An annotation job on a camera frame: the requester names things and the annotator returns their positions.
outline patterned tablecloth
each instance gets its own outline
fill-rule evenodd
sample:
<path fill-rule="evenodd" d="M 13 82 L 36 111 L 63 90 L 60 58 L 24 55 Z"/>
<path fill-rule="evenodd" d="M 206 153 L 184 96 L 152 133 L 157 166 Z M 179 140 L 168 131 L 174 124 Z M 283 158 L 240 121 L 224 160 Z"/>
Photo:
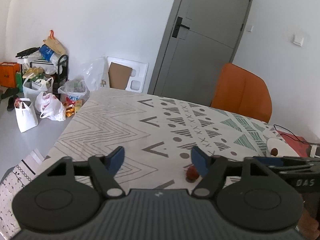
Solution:
<path fill-rule="evenodd" d="M 125 149 L 116 181 L 130 188 L 187 188 L 185 169 L 190 149 L 232 160 L 270 156 L 266 140 L 280 135 L 268 124 L 219 109 L 171 98 L 103 89 L 91 93 L 49 156 L 71 156 L 76 161 Z M 90 184 L 89 177 L 78 181 Z"/>

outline door frame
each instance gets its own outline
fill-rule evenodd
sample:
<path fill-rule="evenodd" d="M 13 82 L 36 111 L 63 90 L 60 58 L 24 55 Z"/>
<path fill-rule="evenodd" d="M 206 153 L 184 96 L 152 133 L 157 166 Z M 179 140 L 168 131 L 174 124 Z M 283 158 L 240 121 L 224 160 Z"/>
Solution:
<path fill-rule="evenodd" d="M 234 57 L 236 55 L 236 52 L 238 50 L 238 46 L 240 44 L 240 40 L 241 40 L 242 35 L 244 33 L 252 1 L 253 0 L 250 0 L 249 3 L 248 3 L 247 11 L 246 11 L 246 14 L 245 14 L 245 17 L 244 17 L 244 22 L 243 22 L 244 25 L 243 25 L 242 30 L 239 33 L 238 39 L 236 41 L 235 48 L 233 49 L 233 52 L 232 52 L 232 55 L 231 55 L 231 58 L 230 58 L 230 62 L 231 63 L 232 63 L 232 61 L 233 61 L 233 59 L 234 59 Z M 180 9 L 181 2 L 182 2 L 182 0 L 174 0 L 174 2 L 173 2 L 172 9 L 171 9 L 171 12 L 170 12 L 170 15 L 169 15 L 169 18 L 168 18 L 168 22 L 167 22 L 167 25 L 166 25 L 165 30 L 164 30 L 164 35 L 163 35 L 163 38 L 162 38 L 162 42 L 161 42 L 161 45 L 160 45 L 160 48 L 159 48 L 159 52 L 158 52 L 158 56 L 157 56 L 157 59 L 156 59 L 155 67 L 153 68 L 153 73 L 152 73 L 152 76 L 151 76 L 151 81 L 150 81 L 150 85 L 149 85 L 149 89 L 148 89 L 148 94 L 150 94 L 150 95 L 154 95 L 154 93 L 155 93 L 156 84 L 157 84 L 157 81 L 158 81 L 158 78 L 159 78 L 159 74 L 160 74 L 160 70 L 161 70 L 161 67 L 162 67 L 162 64 L 163 64 L 163 60 L 164 60 L 164 57 L 165 57 L 165 54 L 166 54 L 166 51 L 167 51 L 167 48 L 168 48 L 168 44 L 169 44 L 169 40 L 171 38 L 171 34 L 172 34 L 172 31 L 173 31 L 173 28 L 174 28 L 174 24 L 175 24 L 176 18 L 178 16 L 178 11 Z"/>

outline black cable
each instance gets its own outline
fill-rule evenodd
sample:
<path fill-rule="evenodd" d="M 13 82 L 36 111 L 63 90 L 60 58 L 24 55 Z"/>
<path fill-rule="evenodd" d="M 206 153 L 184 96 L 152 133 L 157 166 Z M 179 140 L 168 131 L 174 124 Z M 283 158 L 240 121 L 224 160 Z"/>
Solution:
<path fill-rule="evenodd" d="M 276 128 L 276 126 L 281 127 L 282 129 L 287 130 L 287 131 L 288 131 L 289 133 L 291 133 L 296 139 L 292 138 L 292 137 L 289 136 L 288 134 L 280 133 L 281 131 L 278 131 L 277 128 Z M 290 131 L 289 129 L 287 129 L 287 128 L 282 127 L 281 125 L 274 124 L 273 127 L 276 129 L 276 131 L 277 131 L 280 135 L 285 135 L 285 136 L 289 137 L 291 140 L 294 140 L 294 141 L 296 141 L 296 142 L 301 142 L 301 143 L 303 143 L 303 144 L 318 145 L 318 146 L 320 146 L 320 143 L 310 143 L 310 142 L 301 141 L 293 132 L 291 132 L 291 131 Z"/>

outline black shoe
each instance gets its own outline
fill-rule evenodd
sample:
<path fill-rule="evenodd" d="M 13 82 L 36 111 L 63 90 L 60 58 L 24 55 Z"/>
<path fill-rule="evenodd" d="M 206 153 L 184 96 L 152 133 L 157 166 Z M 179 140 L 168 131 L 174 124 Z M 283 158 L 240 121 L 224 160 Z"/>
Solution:
<path fill-rule="evenodd" d="M 12 111 L 14 109 L 14 102 L 18 98 L 17 95 L 14 95 L 13 97 L 10 97 L 8 100 L 8 106 L 7 106 L 7 111 Z"/>
<path fill-rule="evenodd" d="M 8 97 L 11 97 L 13 95 L 16 95 L 20 92 L 19 88 L 8 88 L 2 95 L 1 99 L 5 99 Z"/>

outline red fruit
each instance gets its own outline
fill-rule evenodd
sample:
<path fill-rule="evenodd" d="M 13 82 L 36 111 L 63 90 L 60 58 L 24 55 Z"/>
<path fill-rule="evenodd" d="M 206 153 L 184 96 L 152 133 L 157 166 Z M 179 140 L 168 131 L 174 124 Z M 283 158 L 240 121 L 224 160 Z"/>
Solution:
<path fill-rule="evenodd" d="M 187 179 L 188 180 L 196 180 L 199 178 L 199 173 L 198 171 L 196 170 L 196 167 L 194 165 L 190 166 L 188 169 L 187 169 Z"/>
<path fill-rule="evenodd" d="M 277 155 L 278 155 L 278 149 L 277 149 L 277 148 L 273 148 L 273 149 L 271 150 L 270 154 L 271 154 L 272 156 L 277 156 Z"/>

